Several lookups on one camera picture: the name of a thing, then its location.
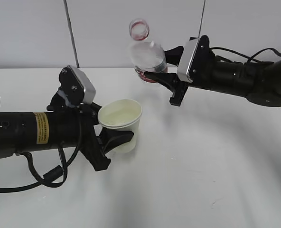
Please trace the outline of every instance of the cup rim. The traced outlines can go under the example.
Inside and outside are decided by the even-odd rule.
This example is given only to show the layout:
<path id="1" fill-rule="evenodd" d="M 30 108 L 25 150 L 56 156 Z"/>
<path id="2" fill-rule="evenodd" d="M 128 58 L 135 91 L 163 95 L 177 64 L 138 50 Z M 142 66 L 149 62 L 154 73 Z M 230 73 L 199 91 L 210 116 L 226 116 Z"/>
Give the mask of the cup rim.
<path id="1" fill-rule="evenodd" d="M 139 114 L 134 120 L 132 120 L 132 121 L 130 121 L 130 122 L 127 122 L 127 123 L 124 123 L 124 124 L 122 124 L 122 125 L 118 125 L 118 126 L 114 126 L 114 125 L 109 125 L 109 124 L 102 123 L 102 122 L 100 121 L 100 119 L 98 118 L 99 113 L 100 113 L 105 107 L 107 107 L 107 106 L 109 106 L 109 105 L 111 105 L 111 104 L 113 104 L 113 103 L 115 103 L 115 102 L 119 102 L 119 101 L 133 101 L 133 102 L 135 102 L 135 103 L 140 107 L 140 114 Z M 133 100 L 133 99 L 121 99 L 121 100 L 116 100 L 116 101 L 113 101 L 113 102 L 110 102 L 110 103 L 104 105 L 104 106 L 98 111 L 97 119 L 98 119 L 99 124 L 100 124 L 101 126 L 105 127 L 105 128 L 108 128 L 108 129 L 121 129 L 121 128 L 124 128 L 124 127 L 131 126 L 131 125 L 133 125 L 134 123 L 138 122 L 138 121 L 140 120 L 141 115 L 142 115 L 142 106 L 141 106 L 141 104 L 140 104 L 139 102 L 137 102 L 136 100 Z"/>

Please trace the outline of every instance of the yellow warning label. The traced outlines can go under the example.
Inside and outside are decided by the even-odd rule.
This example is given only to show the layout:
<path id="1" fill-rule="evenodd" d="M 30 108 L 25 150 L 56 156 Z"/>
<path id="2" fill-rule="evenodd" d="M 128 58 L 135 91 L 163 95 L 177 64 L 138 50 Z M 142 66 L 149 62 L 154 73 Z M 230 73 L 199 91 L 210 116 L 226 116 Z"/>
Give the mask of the yellow warning label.
<path id="1" fill-rule="evenodd" d="M 49 122 L 45 113 L 34 113 L 37 122 L 37 144 L 47 144 L 49 140 Z"/>

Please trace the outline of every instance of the black cable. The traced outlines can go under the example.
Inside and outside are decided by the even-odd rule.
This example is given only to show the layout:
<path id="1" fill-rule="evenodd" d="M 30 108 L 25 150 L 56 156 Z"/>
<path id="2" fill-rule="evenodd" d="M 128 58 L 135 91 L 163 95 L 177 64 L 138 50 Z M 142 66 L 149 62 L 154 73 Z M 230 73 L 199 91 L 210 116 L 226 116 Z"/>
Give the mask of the black cable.
<path id="1" fill-rule="evenodd" d="M 78 154 L 78 151 L 81 147 L 81 144 L 82 144 L 82 136 L 83 136 L 83 132 L 82 132 L 82 121 L 80 119 L 80 115 L 79 115 L 79 111 L 77 110 L 77 120 L 78 120 L 78 126 L 79 126 L 79 136 L 78 136 L 78 141 L 77 141 L 77 145 L 74 149 L 74 152 L 73 154 L 71 155 L 71 157 L 69 158 L 68 162 L 67 162 L 67 165 L 69 166 L 73 160 L 75 159 L 75 157 L 77 156 Z"/>
<path id="2" fill-rule="evenodd" d="M 227 48 L 224 48 L 224 47 L 212 47 L 212 48 L 210 48 L 210 50 L 216 50 L 216 49 L 217 49 L 217 50 L 228 51 L 228 52 L 234 53 L 234 54 L 236 54 L 236 55 L 238 55 L 238 56 L 242 56 L 242 57 L 244 57 L 244 58 L 246 58 L 246 59 L 250 59 L 250 58 L 251 58 L 251 57 L 249 57 L 249 56 L 247 56 L 247 55 L 244 55 L 244 54 L 242 54 L 242 53 L 240 53 L 240 52 L 233 51 L 233 50 L 230 50 L 230 49 L 227 49 Z M 261 61 L 255 59 L 255 58 L 253 58 L 252 61 L 258 62 L 258 63 L 261 62 Z"/>
<path id="3" fill-rule="evenodd" d="M 233 63 L 233 61 L 231 61 L 230 59 L 227 59 L 225 57 L 222 57 L 222 56 L 215 56 L 217 61 L 224 61 L 224 62 L 227 62 L 227 63 Z"/>
<path id="4" fill-rule="evenodd" d="M 77 156 L 78 154 L 78 151 L 81 147 L 81 143 L 82 143 L 82 123 L 81 123 L 81 119 L 80 119 L 80 115 L 79 115 L 79 112 L 77 113 L 77 119 L 78 119 L 78 124 L 79 124 L 79 136 L 78 136 L 78 142 L 77 142 L 77 145 L 74 149 L 74 152 L 73 154 L 71 155 L 71 157 L 69 158 L 68 162 L 66 163 L 67 166 L 69 166 L 73 160 L 75 159 L 75 157 Z M 30 184 L 30 185 L 26 185 L 26 186 L 23 186 L 23 187 L 16 187 L 16 188 L 0 188 L 0 193 L 14 193 L 14 192 L 21 192 L 21 191 L 26 191 L 26 190 L 30 190 L 30 189 L 33 189 L 33 188 L 36 188 L 38 186 L 40 186 L 41 183 L 39 182 L 36 182 L 36 183 L 33 183 L 33 184 Z"/>
<path id="5" fill-rule="evenodd" d="M 29 152 L 21 153 L 21 155 L 24 155 L 28 160 L 28 168 L 30 172 L 32 173 L 33 177 L 42 185 L 50 188 L 58 188 L 64 184 L 66 181 L 66 178 L 68 177 L 68 166 L 66 163 L 66 156 L 64 149 L 60 145 L 58 147 L 59 152 L 59 158 L 61 162 L 61 167 L 56 166 L 54 169 L 50 170 L 48 173 L 44 175 L 44 178 L 42 178 L 39 173 L 36 171 L 33 163 L 33 156 Z M 60 176 L 64 176 L 62 182 L 54 183 L 53 181 L 59 178 Z"/>
<path id="6" fill-rule="evenodd" d="M 281 57 L 281 52 L 279 52 L 278 50 L 276 50 L 275 48 L 271 48 L 271 47 L 268 47 L 268 48 L 264 48 L 262 49 L 261 51 L 258 51 L 257 53 L 255 53 L 253 56 L 251 56 L 247 63 L 250 63 L 252 60 L 254 60 L 254 57 L 256 57 L 257 55 L 261 54 L 262 52 L 264 51 L 267 51 L 267 50 L 271 50 L 273 51 L 277 56 Z"/>

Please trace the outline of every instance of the white wall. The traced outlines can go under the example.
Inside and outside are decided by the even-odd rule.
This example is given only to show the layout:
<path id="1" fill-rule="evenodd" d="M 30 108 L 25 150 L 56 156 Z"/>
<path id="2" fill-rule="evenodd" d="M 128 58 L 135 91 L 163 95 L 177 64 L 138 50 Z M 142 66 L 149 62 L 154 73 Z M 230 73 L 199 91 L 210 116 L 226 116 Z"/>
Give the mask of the white wall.
<path id="1" fill-rule="evenodd" d="M 145 18 L 165 49 L 197 36 L 204 0 L 67 0 L 80 67 L 130 67 L 129 22 Z M 211 46 L 281 51 L 281 0 L 206 0 Z M 243 58 L 218 54 L 235 61 Z M 262 60 L 278 60 L 272 52 Z M 0 68 L 75 65 L 63 0 L 0 0 Z"/>
<path id="2" fill-rule="evenodd" d="M 0 68 L 75 64 L 62 0 L 0 0 Z"/>
<path id="3" fill-rule="evenodd" d="M 209 36 L 210 47 L 225 47 L 249 56 L 271 47 L 281 52 L 281 0 L 207 0 L 202 34 Z M 223 51 L 216 53 L 245 61 Z M 280 59 L 271 51 L 257 58 Z"/>
<path id="4" fill-rule="evenodd" d="M 145 18 L 165 49 L 197 36 L 203 0 L 68 0 L 80 67 L 131 67 L 129 23 Z"/>

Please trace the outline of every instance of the black cylinder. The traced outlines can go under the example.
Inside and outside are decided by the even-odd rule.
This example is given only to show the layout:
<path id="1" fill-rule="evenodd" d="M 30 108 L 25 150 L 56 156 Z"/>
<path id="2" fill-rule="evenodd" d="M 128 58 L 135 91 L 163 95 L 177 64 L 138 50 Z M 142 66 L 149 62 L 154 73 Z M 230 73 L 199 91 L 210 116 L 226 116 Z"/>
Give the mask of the black cylinder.
<path id="1" fill-rule="evenodd" d="M 79 114 L 82 123 L 88 114 Z M 0 113 L 0 158 L 75 146 L 79 137 L 76 112 Z"/>
<path id="2" fill-rule="evenodd" d="M 274 91 L 281 95 L 281 61 L 262 71 L 261 86 L 267 91 Z"/>
<path id="3" fill-rule="evenodd" d="M 211 61 L 200 75 L 193 78 L 191 87 L 246 97 L 254 84 L 254 77 L 239 63 Z"/>

